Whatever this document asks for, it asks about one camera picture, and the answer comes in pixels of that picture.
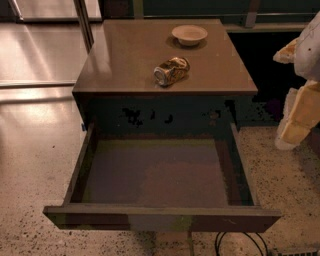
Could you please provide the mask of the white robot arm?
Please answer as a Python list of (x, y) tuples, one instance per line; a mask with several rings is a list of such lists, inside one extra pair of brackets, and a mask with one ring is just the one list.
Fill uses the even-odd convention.
[(306, 80), (299, 89), (289, 89), (275, 138), (279, 150), (293, 150), (320, 122), (320, 12), (273, 60), (293, 63), (295, 74)]

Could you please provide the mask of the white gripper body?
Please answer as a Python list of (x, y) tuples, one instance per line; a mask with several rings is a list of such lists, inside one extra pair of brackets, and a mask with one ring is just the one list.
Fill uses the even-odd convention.
[(320, 67), (295, 66), (297, 76), (305, 79), (305, 84), (299, 89), (290, 88), (287, 100), (320, 100)]

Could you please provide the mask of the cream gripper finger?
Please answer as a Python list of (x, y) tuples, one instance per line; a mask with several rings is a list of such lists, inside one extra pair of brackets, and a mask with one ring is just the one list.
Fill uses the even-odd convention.
[(299, 89), (290, 88), (285, 99), (283, 118), (277, 128), (275, 146), (292, 150), (320, 122), (320, 83), (307, 81)]
[(297, 38), (293, 39), (286, 46), (277, 51), (273, 56), (273, 60), (282, 64), (293, 63), (295, 60), (296, 44)]

